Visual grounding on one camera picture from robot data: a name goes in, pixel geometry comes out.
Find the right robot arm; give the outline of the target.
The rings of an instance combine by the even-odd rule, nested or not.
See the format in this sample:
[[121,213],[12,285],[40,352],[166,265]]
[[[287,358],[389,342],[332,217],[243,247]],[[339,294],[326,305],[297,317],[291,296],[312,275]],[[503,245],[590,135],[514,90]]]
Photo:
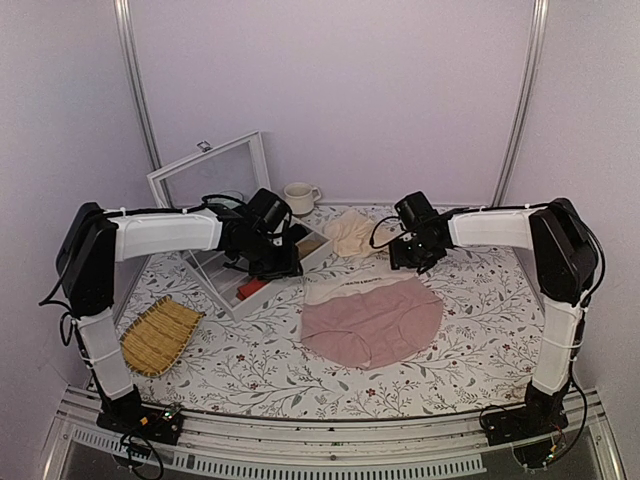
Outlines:
[[534,257],[544,301],[544,329],[530,388],[552,396],[570,379],[581,347],[585,312],[605,273],[601,243],[572,202],[556,198],[521,206],[437,212],[422,192],[394,206],[402,231],[386,242],[391,267],[422,274],[448,251],[475,246],[524,249]]

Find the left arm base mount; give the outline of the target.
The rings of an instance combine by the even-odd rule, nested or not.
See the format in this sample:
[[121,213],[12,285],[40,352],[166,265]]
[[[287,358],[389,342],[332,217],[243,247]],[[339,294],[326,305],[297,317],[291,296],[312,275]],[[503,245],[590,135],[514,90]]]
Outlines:
[[121,434],[138,433],[152,442],[176,445],[183,423],[180,405],[145,406],[137,387],[118,399],[101,395],[97,425],[103,429]]

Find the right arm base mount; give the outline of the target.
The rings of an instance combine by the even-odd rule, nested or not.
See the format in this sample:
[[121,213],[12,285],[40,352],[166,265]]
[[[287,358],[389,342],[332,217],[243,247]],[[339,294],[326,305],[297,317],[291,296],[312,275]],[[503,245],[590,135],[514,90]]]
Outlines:
[[568,426],[563,400],[566,393],[547,395],[527,389],[523,406],[490,406],[479,415],[479,425],[490,446],[559,433]]

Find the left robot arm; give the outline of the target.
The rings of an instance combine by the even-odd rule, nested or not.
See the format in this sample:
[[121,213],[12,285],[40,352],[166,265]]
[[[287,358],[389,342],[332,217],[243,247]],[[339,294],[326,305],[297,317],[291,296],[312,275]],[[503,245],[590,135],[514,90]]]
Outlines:
[[119,263],[178,251],[220,252],[244,260],[261,280],[299,277],[298,248],[288,237],[292,220],[279,203],[266,214],[215,195],[195,207],[107,210],[83,204],[56,258],[57,281],[41,305],[64,308],[74,320],[83,360],[107,401],[111,419],[128,434],[148,426],[148,412],[129,395],[135,386],[113,319]]

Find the pink and white underwear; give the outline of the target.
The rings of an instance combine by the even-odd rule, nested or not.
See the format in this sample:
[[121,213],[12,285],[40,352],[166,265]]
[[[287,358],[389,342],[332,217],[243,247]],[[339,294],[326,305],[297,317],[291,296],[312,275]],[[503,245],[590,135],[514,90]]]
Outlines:
[[315,354],[348,368],[373,370],[425,350],[443,317],[442,300],[416,278],[320,303],[301,313],[301,343]]

